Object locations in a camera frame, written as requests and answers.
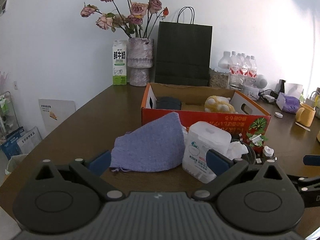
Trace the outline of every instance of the textured ceramic vase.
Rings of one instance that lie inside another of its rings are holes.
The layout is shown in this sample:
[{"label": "textured ceramic vase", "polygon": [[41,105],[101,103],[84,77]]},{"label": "textured ceramic vase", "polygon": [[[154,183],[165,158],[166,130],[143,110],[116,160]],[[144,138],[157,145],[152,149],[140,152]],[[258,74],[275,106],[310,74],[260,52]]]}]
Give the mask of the textured ceramic vase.
[{"label": "textured ceramic vase", "polygon": [[153,66],[153,43],[153,39],[129,39],[127,65],[131,68],[130,85],[144,87],[150,81],[149,68]]}]

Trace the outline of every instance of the brown tabletop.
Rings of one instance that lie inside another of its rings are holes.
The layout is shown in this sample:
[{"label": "brown tabletop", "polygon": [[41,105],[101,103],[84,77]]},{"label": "brown tabletop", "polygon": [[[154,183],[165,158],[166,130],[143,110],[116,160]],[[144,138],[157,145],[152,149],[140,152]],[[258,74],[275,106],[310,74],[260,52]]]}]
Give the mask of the brown tabletop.
[{"label": "brown tabletop", "polygon": [[[13,217],[15,196],[39,161],[50,159],[66,164],[75,158],[90,159],[112,149],[117,137],[141,126],[140,104],[144,87],[111,86],[81,107],[48,135],[0,187],[0,206]],[[280,112],[277,106],[260,102],[269,113]],[[267,145],[275,150],[278,162],[287,174],[313,177],[320,167],[304,166],[306,154],[320,154],[316,136],[320,120],[314,119],[311,132],[294,124],[294,115],[283,113],[283,119],[271,118],[266,136]],[[181,167],[157,173],[111,172],[101,176],[126,194],[130,191],[193,192],[202,183]],[[307,237],[320,227],[320,208],[305,209],[297,232]]]}]

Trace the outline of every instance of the yellow mug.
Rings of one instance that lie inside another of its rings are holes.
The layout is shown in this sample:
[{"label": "yellow mug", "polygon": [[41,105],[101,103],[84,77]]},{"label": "yellow mug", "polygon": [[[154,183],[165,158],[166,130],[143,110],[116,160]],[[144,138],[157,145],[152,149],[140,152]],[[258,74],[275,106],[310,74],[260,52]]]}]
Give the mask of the yellow mug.
[{"label": "yellow mug", "polygon": [[311,106],[301,104],[301,108],[296,113],[296,121],[306,127],[310,127],[316,111]]}]

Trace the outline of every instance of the mug handle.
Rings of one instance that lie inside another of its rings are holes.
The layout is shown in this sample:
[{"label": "mug handle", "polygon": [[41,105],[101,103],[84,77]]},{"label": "mug handle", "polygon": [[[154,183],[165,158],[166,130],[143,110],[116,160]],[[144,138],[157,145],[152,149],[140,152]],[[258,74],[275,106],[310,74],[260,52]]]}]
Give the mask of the mug handle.
[{"label": "mug handle", "polygon": [[301,121],[301,115],[302,115],[302,113],[303,113],[304,110],[305,110],[305,108],[304,108],[304,107],[301,107],[301,108],[299,108],[299,110],[297,111],[297,113],[296,113],[296,121],[297,121],[297,122],[300,122],[300,121]]}]

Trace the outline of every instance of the yellow plush toy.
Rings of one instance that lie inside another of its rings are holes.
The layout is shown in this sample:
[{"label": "yellow plush toy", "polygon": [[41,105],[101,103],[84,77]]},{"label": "yellow plush toy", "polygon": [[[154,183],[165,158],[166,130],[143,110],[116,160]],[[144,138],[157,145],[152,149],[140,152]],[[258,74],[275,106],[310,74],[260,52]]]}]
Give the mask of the yellow plush toy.
[{"label": "yellow plush toy", "polygon": [[232,105],[229,104],[230,98],[211,96],[204,104],[204,110],[209,113],[237,114]]}]

